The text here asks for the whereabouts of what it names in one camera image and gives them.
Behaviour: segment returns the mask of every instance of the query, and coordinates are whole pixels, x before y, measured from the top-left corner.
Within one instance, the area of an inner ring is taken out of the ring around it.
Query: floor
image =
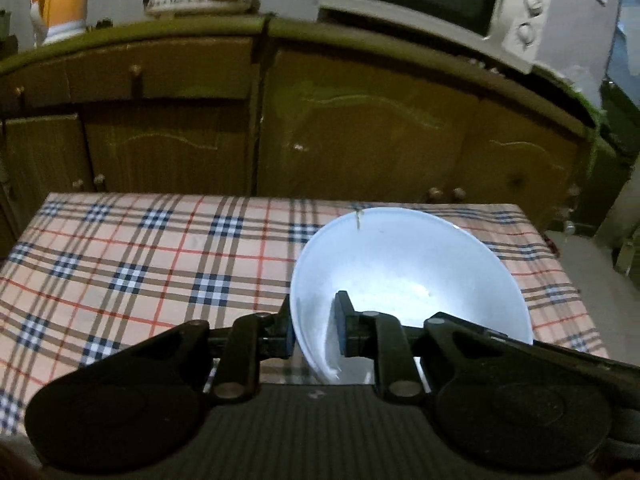
[[[640,366],[640,290],[613,269],[610,250],[591,239],[546,233],[602,334],[612,359]]]

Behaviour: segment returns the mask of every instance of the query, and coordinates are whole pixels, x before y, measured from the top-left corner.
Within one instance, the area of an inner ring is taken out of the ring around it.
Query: cabinet drawer
[[[0,106],[5,115],[68,102],[65,63],[61,59],[20,68],[0,80]]]
[[[243,99],[250,88],[251,49],[251,38],[194,38],[82,52],[66,59],[71,101]]]

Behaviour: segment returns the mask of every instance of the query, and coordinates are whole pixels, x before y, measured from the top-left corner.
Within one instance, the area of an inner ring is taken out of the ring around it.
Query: white bowl
[[[309,240],[293,270],[291,317],[313,371],[323,383],[370,383],[371,360],[340,355],[332,311],[339,290],[356,311],[392,314],[407,326],[446,312],[533,342],[527,305],[501,261],[427,213],[380,207],[341,216]]]

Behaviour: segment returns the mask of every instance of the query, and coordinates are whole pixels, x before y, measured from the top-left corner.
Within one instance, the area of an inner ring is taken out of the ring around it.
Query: kitchen cabinet edge
[[[369,52],[437,70],[513,100],[576,136],[588,136],[588,127],[583,122],[519,83],[420,44],[343,25],[299,22],[284,18],[275,18],[268,23],[268,35],[272,38],[328,44]]]
[[[47,44],[7,57],[0,62],[0,76],[28,64],[115,43],[197,36],[258,36],[265,22],[266,19],[260,16],[198,16],[137,22],[91,30],[69,40]]]

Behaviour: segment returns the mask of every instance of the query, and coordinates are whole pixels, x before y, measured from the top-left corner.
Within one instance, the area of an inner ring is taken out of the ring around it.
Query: bowl rim
[[[334,218],[329,223],[327,223],[324,226],[322,226],[318,231],[316,231],[315,234],[310,238],[310,240],[302,248],[302,251],[300,252],[300,256],[296,260],[296,263],[295,263],[294,268],[293,268],[293,273],[291,275],[291,282],[290,282],[290,285],[289,285],[289,306],[290,306],[290,312],[291,312],[291,321],[292,321],[293,329],[294,329],[294,332],[295,332],[295,335],[296,335],[296,340],[297,340],[298,344],[300,345],[300,349],[302,350],[302,354],[304,356],[304,359],[309,364],[309,366],[313,370],[314,374],[323,383],[325,383],[328,380],[328,377],[326,377],[324,371],[320,369],[318,364],[310,356],[309,346],[306,343],[306,340],[305,340],[305,338],[303,336],[302,327],[300,326],[299,315],[300,315],[301,306],[298,304],[298,300],[296,299],[296,297],[294,295],[294,291],[299,287],[299,284],[298,284],[298,281],[300,279],[299,278],[299,274],[300,274],[300,270],[299,269],[300,269],[300,265],[304,264],[304,261],[306,259],[308,259],[308,256],[314,250],[315,245],[317,245],[319,243],[320,238],[322,238],[322,234],[326,234],[326,232],[331,231],[332,229],[335,229],[336,226],[338,226],[338,225],[340,225],[340,224],[342,224],[344,222],[353,221],[352,219],[355,216],[362,215],[364,213],[368,213],[369,215],[371,215],[371,214],[401,214],[401,215],[405,215],[405,216],[415,216],[416,218],[418,218],[418,217],[424,218],[423,215],[426,215],[428,218],[430,218],[430,221],[439,222],[442,225],[446,225],[447,228],[453,228],[456,231],[458,231],[458,232],[462,233],[463,235],[465,235],[465,237],[467,239],[472,240],[472,243],[474,243],[476,246],[482,247],[482,249],[484,251],[486,251],[492,258],[494,258],[495,260],[497,260],[500,263],[500,266],[504,269],[504,272],[508,276],[508,281],[510,281],[511,286],[514,288],[514,290],[516,290],[518,292],[518,295],[520,297],[520,301],[522,302],[521,306],[523,307],[524,312],[526,312],[526,314],[527,314],[526,315],[527,324],[529,326],[529,332],[528,332],[529,338],[528,338],[528,341],[526,341],[526,343],[533,344],[533,325],[531,323],[531,316],[530,316],[530,313],[529,313],[529,307],[527,306],[527,302],[524,300],[524,297],[522,295],[522,291],[520,290],[520,286],[518,285],[518,282],[516,281],[516,279],[511,274],[511,271],[500,260],[500,258],[498,258],[498,256],[496,256],[496,254],[489,247],[487,247],[485,244],[483,244],[478,238],[473,236],[468,231],[464,230],[462,227],[457,226],[457,225],[453,224],[452,222],[449,222],[449,221],[445,220],[444,218],[440,218],[439,216],[436,216],[436,215],[434,215],[432,213],[427,213],[426,211],[420,211],[418,209],[409,209],[409,208],[398,207],[398,206],[389,206],[389,207],[377,206],[377,207],[358,209],[356,211],[352,211],[350,213],[346,213],[344,215],[338,216],[338,218]]]

